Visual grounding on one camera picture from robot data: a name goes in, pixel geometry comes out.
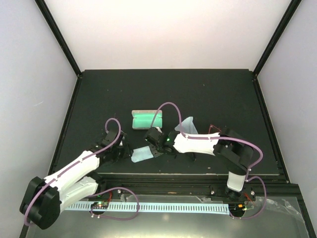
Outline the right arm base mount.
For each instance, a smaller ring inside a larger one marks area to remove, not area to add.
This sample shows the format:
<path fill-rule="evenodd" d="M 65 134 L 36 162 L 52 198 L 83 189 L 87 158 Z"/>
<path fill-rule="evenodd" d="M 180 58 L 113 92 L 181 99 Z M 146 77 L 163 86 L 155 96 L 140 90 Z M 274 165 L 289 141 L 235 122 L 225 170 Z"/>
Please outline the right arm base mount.
<path fill-rule="evenodd" d="M 243 187 L 240 192 L 229 189 L 225 184 L 210 186 L 212 201 L 222 201 L 228 204 L 229 213 L 237 218 L 242 218 L 246 211 L 255 208 L 255 192 L 251 187 Z"/>

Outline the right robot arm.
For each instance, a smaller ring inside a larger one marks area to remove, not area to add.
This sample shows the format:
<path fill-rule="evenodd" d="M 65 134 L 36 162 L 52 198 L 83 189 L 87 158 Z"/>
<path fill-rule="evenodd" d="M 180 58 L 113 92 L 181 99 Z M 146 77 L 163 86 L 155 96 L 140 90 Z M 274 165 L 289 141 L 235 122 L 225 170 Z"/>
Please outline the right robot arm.
<path fill-rule="evenodd" d="M 236 200 L 243 194 L 254 149 L 242 139 L 232 138 L 235 135 L 232 131 L 227 130 L 226 133 L 182 134 L 180 131 L 172 131 L 166 135 L 152 127 L 146 132 L 145 140 L 150 144 L 154 156 L 207 154 L 221 159 L 228 169 L 225 194 L 229 199 Z"/>

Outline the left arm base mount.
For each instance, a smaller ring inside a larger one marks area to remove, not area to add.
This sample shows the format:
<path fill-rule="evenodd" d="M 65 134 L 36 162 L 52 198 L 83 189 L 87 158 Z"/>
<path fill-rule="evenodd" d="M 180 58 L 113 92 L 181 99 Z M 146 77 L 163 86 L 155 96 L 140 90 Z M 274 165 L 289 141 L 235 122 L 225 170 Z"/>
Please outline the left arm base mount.
<path fill-rule="evenodd" d="M 123 190 L 121 188 L 114 189 L 107 193 L 100 194 L 107 190 L 108 187 L 105 186 L 98 186 L 96 192 L 93 195 L 86 196 L 85 198 L 88 201 L 94 201 L 90 208 L 92 208 L 92 213 L 96 216 L 103 215 L 103 211 L 97 211 L 97 209 L 107 209 L 110 202 L 117 202 L 120 200 Z"/>

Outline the light blue cleaning cloth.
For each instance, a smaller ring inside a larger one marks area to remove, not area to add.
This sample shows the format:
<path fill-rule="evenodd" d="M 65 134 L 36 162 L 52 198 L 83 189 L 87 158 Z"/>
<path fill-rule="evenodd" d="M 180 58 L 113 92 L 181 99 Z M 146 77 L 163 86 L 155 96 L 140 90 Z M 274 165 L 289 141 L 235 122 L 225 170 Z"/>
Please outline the light blue cleaning cloth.
<path fill-rule="evenodd" d="M 133 154 L 131 156 L 131 161 L 133 163 L 141 162 L 147 159 L 153 158 L 153 154 L 151 152 L 151 149 L 149 146 L 137 148 L 133 151 Z"/>

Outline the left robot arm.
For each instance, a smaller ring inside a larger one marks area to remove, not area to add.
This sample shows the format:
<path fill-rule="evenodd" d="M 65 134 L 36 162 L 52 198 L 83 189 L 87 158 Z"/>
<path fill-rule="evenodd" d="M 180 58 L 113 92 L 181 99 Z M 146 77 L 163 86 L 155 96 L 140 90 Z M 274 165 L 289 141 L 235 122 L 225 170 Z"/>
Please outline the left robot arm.
<path fill-rule="evenodd" d="M 129 157 L 132 150 L 123 131 L 111 130 L 104 139 L 84 150 L 74 161 L 45 177 L 34 177 L 28 184 L 19 211 L 24 224 L 49 228 L 70 205 L 86 197 L 103 197 L 106 180 L 99 167 Z"/>

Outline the grey glasses case green lining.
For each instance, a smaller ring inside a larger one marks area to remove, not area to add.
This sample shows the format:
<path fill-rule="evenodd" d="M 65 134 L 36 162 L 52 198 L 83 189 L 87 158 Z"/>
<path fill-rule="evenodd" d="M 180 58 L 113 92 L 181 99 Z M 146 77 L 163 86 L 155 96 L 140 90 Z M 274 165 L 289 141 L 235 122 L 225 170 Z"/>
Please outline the grey glasses case green lining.
<path fill-rule="evenodd" d="M 152 126 L 162 128 L 162 110 L 159 110 L 152 124 L 156 112 L 156 110 L 132 110 L 132 128 L 134 130 L 147 130 Z"/>

